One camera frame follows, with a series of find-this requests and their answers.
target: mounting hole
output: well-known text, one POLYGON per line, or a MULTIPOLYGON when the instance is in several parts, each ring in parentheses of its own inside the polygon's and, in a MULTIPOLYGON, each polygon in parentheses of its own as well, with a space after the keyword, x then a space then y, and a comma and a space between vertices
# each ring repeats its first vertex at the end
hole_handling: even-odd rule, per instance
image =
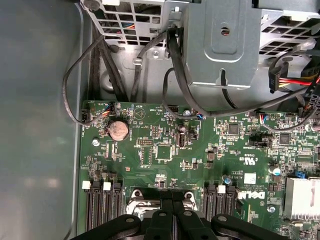
POLYGON ((222 36, 228 36, 230 34, 230 29, 224 26, 220 29, 220 33, 222 36))

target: yellow wire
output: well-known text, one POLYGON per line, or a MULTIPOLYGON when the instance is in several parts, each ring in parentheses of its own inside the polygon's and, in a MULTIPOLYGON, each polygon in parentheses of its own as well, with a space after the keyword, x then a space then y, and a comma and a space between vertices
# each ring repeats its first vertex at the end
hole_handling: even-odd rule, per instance
POLYGON ((290 85, 290 84, 291 84, 291 83, 280 84, 280 85, 279 85, 279 88, 283 88, 283 87, 288 86, 288 85, 290 85))

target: blue capacitor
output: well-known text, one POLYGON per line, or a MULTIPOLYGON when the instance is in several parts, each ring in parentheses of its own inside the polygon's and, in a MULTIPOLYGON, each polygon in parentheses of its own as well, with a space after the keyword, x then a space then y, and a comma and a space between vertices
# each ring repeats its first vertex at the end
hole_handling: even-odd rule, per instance
POLYGON ((231 178, 228 175, 223 175, 222 180, 225 184, 230 184, 231 183, 231 178))

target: cable clip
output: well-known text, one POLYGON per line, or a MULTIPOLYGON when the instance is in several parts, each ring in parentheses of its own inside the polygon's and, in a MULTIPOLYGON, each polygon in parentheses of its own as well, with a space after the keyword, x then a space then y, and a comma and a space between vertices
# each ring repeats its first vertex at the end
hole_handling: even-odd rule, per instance
POLYGON ((142 58, 135 58, 135 59, 133 59, 133 65, 142 66, 142 58))

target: green circuit board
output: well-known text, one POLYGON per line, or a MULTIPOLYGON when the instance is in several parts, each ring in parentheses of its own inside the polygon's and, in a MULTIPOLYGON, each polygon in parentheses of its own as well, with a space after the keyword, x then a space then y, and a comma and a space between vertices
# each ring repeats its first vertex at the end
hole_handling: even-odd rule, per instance
MULTIPOLYGON (((223 179, 227 176, 231 179, 229 186, 236 188, 232 214, 291 239, 317 239, 319 221, 292 225, 284 215, 284 201, 287 176, 296 171, 318 174, 318 133, 305 127, 270 133, 261 126, 259 115, 252 112, 181 120, 158 104, 86 101, 82 113, 84 118, 92 118, 108 106, 112 106, 109 114, 81 129, 78 234, 101 224, 103 220, 99 219, 107 214, 108 203, 101 205, 105 196, 89 203, 93 200, 84 188, 86 181, 119 183, 116 187, 120 194, 113 203, 117 206, 112 205, 113 212, 108 213, 110 219, 126 213, 136 188, 149 193, 164 189, 191 191, 197 210, 206 214, 208 186, 228 187, 223 179), (112 139, 108 132, 117 121, 128 128, 123 140, 112 139), (272 167, 280 169, 281 174, 271 174, 272 167), (102 206, 102 213, 94 213, 94 204, 102 206)), ((171 109, 195 113, 183 106, 171 109)), ((264 115, 271 127, 286 128, 298 121, 297 116, 282 112, 264 115)))

